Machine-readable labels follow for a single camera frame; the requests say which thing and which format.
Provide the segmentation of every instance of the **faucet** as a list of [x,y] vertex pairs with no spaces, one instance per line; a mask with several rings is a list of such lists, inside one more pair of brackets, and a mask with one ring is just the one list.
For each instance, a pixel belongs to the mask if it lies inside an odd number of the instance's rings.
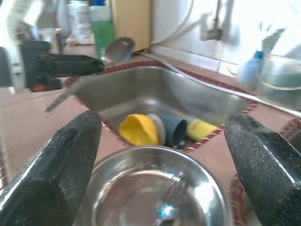
[[220,10],[221,10],[221,3],[222,0],[216,0],[216,4],[214,5],[212,9],[212,15],[211,20],[208,22],[206,21],[207,17],[204,17],[203,25],[202,25],[202,31],[201,31],[201,40],[207,41],[207,40],[220,40],[222,36],[222,30],[219,28],[219,16],[220,16]]

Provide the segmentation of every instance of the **metal bowl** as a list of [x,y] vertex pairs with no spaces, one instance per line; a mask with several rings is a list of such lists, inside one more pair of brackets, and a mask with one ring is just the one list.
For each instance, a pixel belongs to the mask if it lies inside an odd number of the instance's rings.
[[210,173],[184,153],[162,146],[128,148],[101,160],[74,225],[151,226],[155,205],[179,173],[189,182],[179,197],[179,225],[230,225],[230,209]]

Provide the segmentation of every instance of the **pink countertop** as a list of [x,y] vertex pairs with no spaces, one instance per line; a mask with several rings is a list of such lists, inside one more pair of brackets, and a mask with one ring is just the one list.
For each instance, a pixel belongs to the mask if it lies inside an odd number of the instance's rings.
[[[91,47],[71,48],[69,52],[91,56],[94,54]],[[235,80],[231,77],[167,57],[163,58],[177,67],[217,81],[235,85]],[[141,60],[147,59],[142,56],[136,56],[131,61]],[[3,154],[2,162],[5,164],[8,181],[12,179],[31,156],[42,148],[45,142],[59,128],[68,123],[76,115],[85,111],[83,105],[76,98],[71,97],[53,112],[43,112],[42,110],[61,92],[59,90],[11,96],[7,88],[0,89],[0,145]],[[279,110],[261,104],[258,104],[250,112],[250,115],[266,127],[277,132],[289,120],[294,118]],[[107,126],[103,126],[96,161],[124,147],[126,147],[126,144],[117,139],[116,135]],[[225,194],[229,193],[230,182],[236,170],[223,132],[196,151],[189,153],[189,155],[196,158],[215,176]]]

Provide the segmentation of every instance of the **blue cup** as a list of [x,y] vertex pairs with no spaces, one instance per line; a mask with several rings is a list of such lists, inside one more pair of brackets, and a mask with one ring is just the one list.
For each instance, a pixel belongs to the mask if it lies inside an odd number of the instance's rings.
[[185,138],[187,122],[167,113],[156,113],[163,121],[166,131],[166,145],[178,146]]

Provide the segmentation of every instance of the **plastic bottle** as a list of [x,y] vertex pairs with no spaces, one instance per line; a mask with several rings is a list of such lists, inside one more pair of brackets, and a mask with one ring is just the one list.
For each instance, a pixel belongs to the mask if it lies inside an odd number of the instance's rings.
[[68,4],[72,34],[78,44],[93,44],[88,0],[71,0]]
[[95,37],[95,50],[98,59],[114,40],[114,26],[111,20],[111,9],[105,6],[103,0],[94,0],[94,6],[90,7],[92,30]]

